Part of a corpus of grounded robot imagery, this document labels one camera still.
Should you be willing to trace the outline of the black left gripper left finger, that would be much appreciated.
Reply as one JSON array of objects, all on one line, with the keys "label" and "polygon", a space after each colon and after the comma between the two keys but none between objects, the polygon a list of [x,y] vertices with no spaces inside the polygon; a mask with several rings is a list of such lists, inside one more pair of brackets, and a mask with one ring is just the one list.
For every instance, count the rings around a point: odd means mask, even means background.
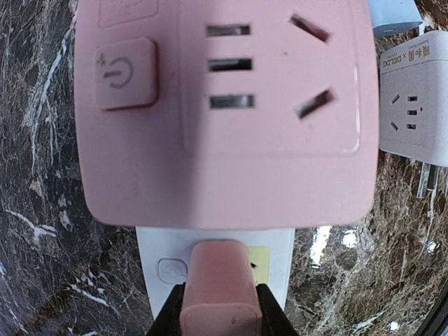
[{"label": "black left gripper left finger", "polygon": [[175,285],[146,336],[181,336],[181,313],[185,284]]}]

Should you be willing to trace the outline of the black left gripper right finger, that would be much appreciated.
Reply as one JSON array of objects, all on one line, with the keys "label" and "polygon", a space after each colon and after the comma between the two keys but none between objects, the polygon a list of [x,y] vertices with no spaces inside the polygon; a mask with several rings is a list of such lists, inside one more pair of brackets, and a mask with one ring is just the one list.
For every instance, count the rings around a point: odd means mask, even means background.
[{"label": "black left gripper right finger", "polygon": [[267,284],[256,286],[262,313],[262,336],[298,336]]}]

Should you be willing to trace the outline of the small pink charger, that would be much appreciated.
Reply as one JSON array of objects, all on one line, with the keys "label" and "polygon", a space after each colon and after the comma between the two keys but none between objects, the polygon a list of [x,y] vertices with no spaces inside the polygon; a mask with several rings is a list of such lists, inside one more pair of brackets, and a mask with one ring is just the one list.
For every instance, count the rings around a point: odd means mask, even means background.
[{"label": "small pink charger", "polygon": [[260,335],[260,310],[247,247],[209,240],[192,250],[179,322],[182,335]]}]

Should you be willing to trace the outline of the white multicolour power strip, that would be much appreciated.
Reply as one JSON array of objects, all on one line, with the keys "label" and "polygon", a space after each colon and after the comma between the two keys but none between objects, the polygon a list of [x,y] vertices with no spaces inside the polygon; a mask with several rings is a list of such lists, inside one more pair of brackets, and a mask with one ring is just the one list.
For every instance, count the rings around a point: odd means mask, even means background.
[{"label": "white multicolour power strip", "polygon": [[195,245],[206,240],[237,240],[248,247],[257,284],[267,284],[281,308],[286,305],[294,247],[294,229],[229,231],[137,227],[144,281],[153,318],[172,288],[186,281]]}]

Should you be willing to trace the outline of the pink cube socket adapter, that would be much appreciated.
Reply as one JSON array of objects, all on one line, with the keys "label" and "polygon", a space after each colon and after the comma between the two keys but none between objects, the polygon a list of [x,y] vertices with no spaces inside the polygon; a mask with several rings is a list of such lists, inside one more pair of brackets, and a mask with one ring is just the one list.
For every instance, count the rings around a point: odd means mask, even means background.
[{"label": "pink cube socket adapter", "polygon": [[366,1],[80,1],[74,106],[105,224],[316,227],[373,203]]}]

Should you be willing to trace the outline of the white cube socket adapter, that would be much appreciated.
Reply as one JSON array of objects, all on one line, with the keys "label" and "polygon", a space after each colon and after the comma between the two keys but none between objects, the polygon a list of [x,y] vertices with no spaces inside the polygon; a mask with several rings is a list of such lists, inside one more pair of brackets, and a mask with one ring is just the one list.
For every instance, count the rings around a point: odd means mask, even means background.
[{"label": "white cube socket adapter", "polygon": [[447,166],[447,32],[433,30],[379,59],[379,147],[418,160],[434,190]]}]

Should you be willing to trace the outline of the small blue charger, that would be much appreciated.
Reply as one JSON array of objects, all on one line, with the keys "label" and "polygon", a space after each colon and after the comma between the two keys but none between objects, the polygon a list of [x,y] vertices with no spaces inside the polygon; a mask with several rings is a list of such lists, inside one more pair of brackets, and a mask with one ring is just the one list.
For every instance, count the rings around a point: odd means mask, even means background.
[{"label": "small blue charger", "polygon": [[367,2],[375,38],[402,34],[423,23],[414,0],[368,0]]}]

